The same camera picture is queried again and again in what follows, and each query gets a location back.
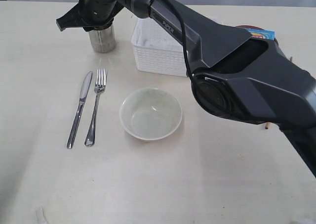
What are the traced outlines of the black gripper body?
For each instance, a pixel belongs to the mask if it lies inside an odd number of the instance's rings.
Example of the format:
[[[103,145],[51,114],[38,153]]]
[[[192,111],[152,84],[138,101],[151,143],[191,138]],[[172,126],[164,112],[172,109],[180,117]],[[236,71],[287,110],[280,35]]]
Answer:
[[[86,32],[109,28],[123,9],[117,0],[79,0],[65,15],[56,20],[60,31],[83,28]]]

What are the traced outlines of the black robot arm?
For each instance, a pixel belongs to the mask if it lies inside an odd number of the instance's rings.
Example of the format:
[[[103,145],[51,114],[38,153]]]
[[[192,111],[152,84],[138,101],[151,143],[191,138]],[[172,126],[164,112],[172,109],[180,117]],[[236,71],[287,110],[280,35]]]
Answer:
[[[316,171],[316,80],[287,59],[276,41],[216,23],[176,0],[79,0],[56,23],[60,30],[98,30],[124,8],[155,20],[182,46],[192,93],[205,111],[278,125]]]

